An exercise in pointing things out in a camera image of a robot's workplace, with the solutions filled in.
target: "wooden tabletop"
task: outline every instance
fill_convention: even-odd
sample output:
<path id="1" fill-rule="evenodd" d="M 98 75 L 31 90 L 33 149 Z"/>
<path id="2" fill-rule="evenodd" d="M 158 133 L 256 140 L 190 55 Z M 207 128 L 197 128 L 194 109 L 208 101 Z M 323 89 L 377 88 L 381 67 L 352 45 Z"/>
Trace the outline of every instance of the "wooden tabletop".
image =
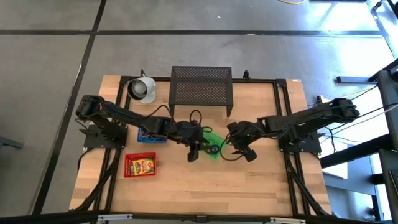
<path id="1" fill-rule="evenodd" d="M 106 75 L 99 95 L 115 101 L 120 76 Z M 287 80 L 292 111 L 307 109 L 300 80 Z M 157 82 L 157 98 L 148 105 L 132 100 L 130 110 L 149 114 L 159 105 L 168 103 L 169 82 Z M 126 99 L 126 86 L 122 103 Z M 271 84 L 234 83 L 234 107 L 229 118 L 224 106 L 176 106 L 175 119 L 188 120 L 192 110 L 203 115 L 202 126 L 211 126 L 213 132 L 226 136 L 226 125 L 234 121 L 256 121 L 256 118 L 275 115 L 275 99 Z M 155 115 L 169 116 L 166 110 Z M 289 188 L 283 155 L 278 142 L 260 139 L 251 144 L 257 159 L 244 158 L 228 162 L 209 158 L 200 153 L 195 162 L 187 162 L 188 149 L 168 141 L 165 144 L 137 142 L 137 128 L 129 126 L 125 149 L 119 163 L 111 211 L 136 213 L 174 213 L 209 215 L 292 215 Z M 223 152 L 234 158 L 232 146 Z M 156 152 L 157 173 L 150 177 L 125 179 L 124 156 L 137 152 Z M 312 154 L 301 153 L 305 183 L 324 210 L 330 212 L 329 200 L 319 160 Z M 98 183 L 104 149 L 94 149 L 81 161 L 70 208 L 79 206 Z M 100 208 L 104 208 L 108 185 L 104 187 Z M 295 187 L 299 210 L 302 212 L 299 188 Z"/>

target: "metal mesh stand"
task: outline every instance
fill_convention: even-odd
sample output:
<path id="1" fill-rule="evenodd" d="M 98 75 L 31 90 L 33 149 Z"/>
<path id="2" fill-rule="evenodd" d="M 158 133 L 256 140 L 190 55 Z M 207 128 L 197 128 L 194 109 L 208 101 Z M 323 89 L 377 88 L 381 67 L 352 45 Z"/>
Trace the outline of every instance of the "metal mesh stand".
<path id="1" fill-rule="evenodd" d="M 231 67 L 173 66 L 169 106 L 226 106 L 229 117 L 233 107 Z"/>

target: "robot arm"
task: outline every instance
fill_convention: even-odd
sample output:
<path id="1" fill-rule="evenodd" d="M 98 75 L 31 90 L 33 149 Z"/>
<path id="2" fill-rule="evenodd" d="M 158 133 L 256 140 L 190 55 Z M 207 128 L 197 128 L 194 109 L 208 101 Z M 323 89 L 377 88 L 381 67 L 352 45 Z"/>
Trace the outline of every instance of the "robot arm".
<path id="1" fill-rule="evenodd" d="M 173 118 L 163 116 L 143 116 L 105 101 L 100 96 L 85 95 L 80 101 L 76 115 L 82 121 L 94 122 L 100 127 L 103 136 L 114 141 L 121 136 L 119 125 L 110 122 L 108 118 L 141 128 L 153 137 L 169 139 L 177 144 L 189 146 L 189 162 L 198 159 L 201 145 L 208 143 L 203 137 L 202 127 L 195 120 L 175 122 Z"/>
<path id="2" fill-rule="evenodd" d="M 316 130 L 331 123 L 350 123 L 359 116 L 359 111 L 351 100 L 336 98 L 320 106 L 299 111 L 286 116 L 267 116 L 258 118 L 257 122 L 241 121 L 227 125 L 232 143 L 237 150 L 234 154 L 242 154 L 248 162 L 257 156 L 249 145 L 259 138 L 283 139 L 281 148 L 297 148 L 314 139 Z"/>

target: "gray floor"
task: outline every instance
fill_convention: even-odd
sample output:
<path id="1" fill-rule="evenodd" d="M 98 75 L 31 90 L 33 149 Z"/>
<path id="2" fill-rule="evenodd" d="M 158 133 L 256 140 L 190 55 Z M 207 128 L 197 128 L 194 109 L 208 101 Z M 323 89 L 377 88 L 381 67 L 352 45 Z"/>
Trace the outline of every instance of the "gray floor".
<path id="1" fill-rule="evenodd" d="M 0 0 L 0 29 L 91 29 L 100 1 Z M 276 0 L 109 0 L 101 30 L 377 30 L 366 3 Z M 0 216 L 29 211 L 80 66 L 87 36 L 0 36 L 0 135 L 25 142 L 0 150 Z M 97 36 L 78 99 L 97 94 L 103 75 L 169 76 L 172 65 L 231 66 L 233 76 L 298 78 L 308 104 L 366 86 L 338 75 L 370 76 L 392 61 L 382 37 Z M 83 135 L 71 122 L 44 212 L 68 209 Z"/>

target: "red box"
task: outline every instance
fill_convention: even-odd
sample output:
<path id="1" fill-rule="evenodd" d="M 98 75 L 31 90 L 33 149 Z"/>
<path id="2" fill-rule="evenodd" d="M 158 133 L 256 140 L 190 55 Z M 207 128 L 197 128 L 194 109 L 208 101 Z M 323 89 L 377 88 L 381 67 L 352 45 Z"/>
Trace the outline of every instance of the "red box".
<path id="1" fill-rule="evenodd" d="M 131 164 L 133 161 L 138 159 L 145 159 L 151 157 L 154 160 L 154 173 L 153 174 L 145 174 L 145 175 L 131 175 Z M 155 152 L 143 152 L 143 153 L 134 153 L 127 154 L 124 158 L 124 177 L 146 177 L 152 176 L 156 174 L 156 153 Z"/>

